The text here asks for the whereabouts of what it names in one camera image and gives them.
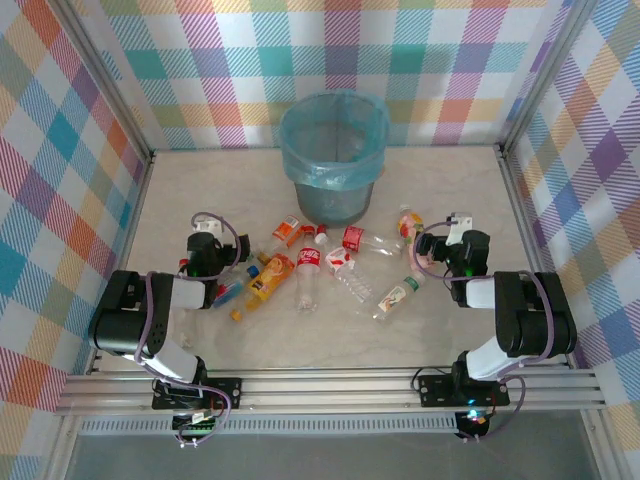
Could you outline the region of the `pink drink bottle white cap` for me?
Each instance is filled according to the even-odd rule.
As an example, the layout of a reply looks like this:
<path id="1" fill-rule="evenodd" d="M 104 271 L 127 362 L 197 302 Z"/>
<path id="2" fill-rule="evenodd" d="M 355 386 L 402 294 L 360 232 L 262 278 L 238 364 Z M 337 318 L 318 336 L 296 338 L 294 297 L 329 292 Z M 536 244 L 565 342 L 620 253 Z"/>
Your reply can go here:
<path id="1" fill-rule="evenodd" d="M 413 271 L 418 271 L 419 267 L 424 270 L 427 270 L 431 267 L 420 266 L 413 255 L 415 238 L 418 233 L 421 233 L 423 231 L 423 229 L 424 223 L 422 218 L 409 205 L 401 205 L 397 231 L 401 237 L 401 240 L 406 246 L 409 257 L 409 265 Z"/>

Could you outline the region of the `orange juice bottle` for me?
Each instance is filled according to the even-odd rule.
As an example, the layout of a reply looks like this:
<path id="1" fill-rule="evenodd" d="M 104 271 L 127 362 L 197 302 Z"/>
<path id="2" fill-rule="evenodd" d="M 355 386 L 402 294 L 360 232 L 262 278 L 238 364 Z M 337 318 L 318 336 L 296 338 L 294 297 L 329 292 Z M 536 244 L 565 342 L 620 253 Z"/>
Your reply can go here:
<path id="1" fill-rule="evenodd" d="M 293 270 L 294 264 L 288 256 L 281 253 L 275 254 L 264 269 L 244 288 L 229 316 L 234 321 L 240 322 L 247 315 L 258 310 L 290 277 Z"/>

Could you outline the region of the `blue cap bottle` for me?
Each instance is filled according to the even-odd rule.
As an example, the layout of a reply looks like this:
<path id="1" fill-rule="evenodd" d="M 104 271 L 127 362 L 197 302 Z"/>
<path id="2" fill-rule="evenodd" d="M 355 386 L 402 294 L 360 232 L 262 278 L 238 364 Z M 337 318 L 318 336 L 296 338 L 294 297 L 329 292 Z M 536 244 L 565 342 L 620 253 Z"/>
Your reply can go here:
<path id="1" fill-rule="evenodd" d="M 219 308 L 240 295 L 247 284 L 257 277 L 259 273 L 259 268 L 254 264 L 232 272 L 218 284 L 218 290 L 212 307 Z"/>

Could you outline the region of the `clear bottle orange label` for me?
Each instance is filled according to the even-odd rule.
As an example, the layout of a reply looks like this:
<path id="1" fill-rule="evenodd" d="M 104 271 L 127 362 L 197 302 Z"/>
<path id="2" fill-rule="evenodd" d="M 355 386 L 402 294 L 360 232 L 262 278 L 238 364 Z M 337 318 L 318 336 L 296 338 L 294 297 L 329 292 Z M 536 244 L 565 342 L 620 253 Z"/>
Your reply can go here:
<path id="1" fill-rule="evenodd" d="M 301 228 L 302 224 L 296 216 L 286 216 L 271 236 L 256 248 L 257 260 L 266 266 L 275 254 L 287 251 L 300 237 Z"/>

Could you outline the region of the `green cap tea bottle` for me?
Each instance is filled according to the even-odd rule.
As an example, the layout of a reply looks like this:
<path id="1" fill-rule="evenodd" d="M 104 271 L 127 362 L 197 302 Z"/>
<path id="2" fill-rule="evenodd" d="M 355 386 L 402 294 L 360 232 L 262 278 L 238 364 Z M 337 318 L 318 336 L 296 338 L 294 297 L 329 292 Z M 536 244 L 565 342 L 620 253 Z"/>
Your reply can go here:
<path id="1" fill-rule="evenodd" d="M 371 306 L 371 317 L 386 321 L 394 315 L 424 284 L 425 277 L 414 272 L 386 288 Z"/>

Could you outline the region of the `clear bottle red white label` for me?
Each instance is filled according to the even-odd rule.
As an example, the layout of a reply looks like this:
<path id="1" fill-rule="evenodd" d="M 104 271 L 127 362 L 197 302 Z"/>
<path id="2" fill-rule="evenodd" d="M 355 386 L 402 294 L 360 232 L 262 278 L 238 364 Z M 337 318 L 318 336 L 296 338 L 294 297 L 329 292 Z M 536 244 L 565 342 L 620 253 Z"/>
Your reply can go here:
<path id="1" fill-rule="evenodd" d="M 361 302 L 369 301 L 372 288 L 351 254 L 332 241 L 324 230 L 319 230 L 315 243 L 321 248 L 329 272 Z"/>

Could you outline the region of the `blue plastic bin liner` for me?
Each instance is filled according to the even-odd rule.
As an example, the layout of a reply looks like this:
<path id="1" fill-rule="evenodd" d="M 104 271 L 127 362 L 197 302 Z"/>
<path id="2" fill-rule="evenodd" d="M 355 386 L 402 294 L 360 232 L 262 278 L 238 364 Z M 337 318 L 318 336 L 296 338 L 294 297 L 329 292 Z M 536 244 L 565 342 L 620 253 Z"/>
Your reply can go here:
<path id="1" fill-rule="evenodd" d="M 389 136 L 389 112 L 380 98 L 348 89 L 311 94 L 281 117 L 283 168 L 296 184 L 358 189 L 383 170 Z"/>

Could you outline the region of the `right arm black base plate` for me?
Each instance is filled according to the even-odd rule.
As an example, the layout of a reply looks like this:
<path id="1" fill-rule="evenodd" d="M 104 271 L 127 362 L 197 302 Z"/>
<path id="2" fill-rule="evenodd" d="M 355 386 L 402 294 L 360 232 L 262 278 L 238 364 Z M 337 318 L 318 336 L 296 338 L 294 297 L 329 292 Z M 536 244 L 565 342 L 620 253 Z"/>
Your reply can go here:
<path id="1" fill-rule="evenodd" d="M 510 404 L 508 389 L 495 381 L 477 381 L 465 376 L 421 375 L 418 377 L 421 406 L 502 407 Z"/>

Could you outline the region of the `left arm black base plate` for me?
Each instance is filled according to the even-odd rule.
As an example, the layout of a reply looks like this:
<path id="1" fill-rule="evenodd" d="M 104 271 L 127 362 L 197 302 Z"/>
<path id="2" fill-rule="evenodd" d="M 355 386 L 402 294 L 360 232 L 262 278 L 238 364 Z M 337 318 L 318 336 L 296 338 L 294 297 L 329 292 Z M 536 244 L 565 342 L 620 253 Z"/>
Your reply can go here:
<path id="1" fill-rule="evenodd" d="M 232 409 L 237 409 L 240 406 L 241 378 L 206 378 L 202 384 L 224 392 L 231 400 Z M 226 408 L 224 398 L 207 389 L 180 387 L 160 380 L 154 380 L 152 387 L 151 408 L 153 410 L 213 409 L 221 411 Z"/>

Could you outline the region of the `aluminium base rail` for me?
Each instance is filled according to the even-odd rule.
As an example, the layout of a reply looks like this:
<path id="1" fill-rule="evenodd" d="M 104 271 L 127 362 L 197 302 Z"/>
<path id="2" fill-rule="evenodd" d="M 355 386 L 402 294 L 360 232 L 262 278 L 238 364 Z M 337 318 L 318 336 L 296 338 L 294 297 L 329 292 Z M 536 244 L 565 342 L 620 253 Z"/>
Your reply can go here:
<path id="1" fill-rule="evenodd" d="M 346 414 L 418 412 L 421 404 L 407 368 L 221 370 L 215 377 L 242 380 L 237 411 L 247 414 Z M 522 408 L 531 411 L 597 410 L 604 395 L 590 370 L 564 365 L 524 369 L 508 382 L 512 409 L 522 390 Z M 71 376 L 58 415 L 133 415 L 150 413 L 151 376 L 140 370 L 98 371 Z"/>

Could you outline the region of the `aluminium frame post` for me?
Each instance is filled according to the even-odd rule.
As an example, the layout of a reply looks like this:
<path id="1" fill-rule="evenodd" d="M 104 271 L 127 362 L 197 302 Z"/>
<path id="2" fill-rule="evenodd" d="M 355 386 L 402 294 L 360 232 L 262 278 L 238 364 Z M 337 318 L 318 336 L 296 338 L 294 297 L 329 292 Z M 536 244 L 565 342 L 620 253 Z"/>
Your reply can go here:
<path id="1" fill-rule="evenodd" d="M 134 150 L 146 163 L 149 163 L 153 159 L 153 151 L 70 0 L 47 0 L 47 3 L 78 50 L 99 91 L 104 95 L 107 104 L 121 123 L 123 131 L 132 142 Z"/>
<path id="2" fill-rule="evenodd" d="M 598 0 L 552 0 L 557 10 L 553 18 L 542 18 L 544 37 L 534 36 L 535 57 L 528 65 L 519 93 L 511 103 L 501 133 L 496 138 L 501 157 L 508 159 L 525 130 L 546 90 L 556 78 Z"/>

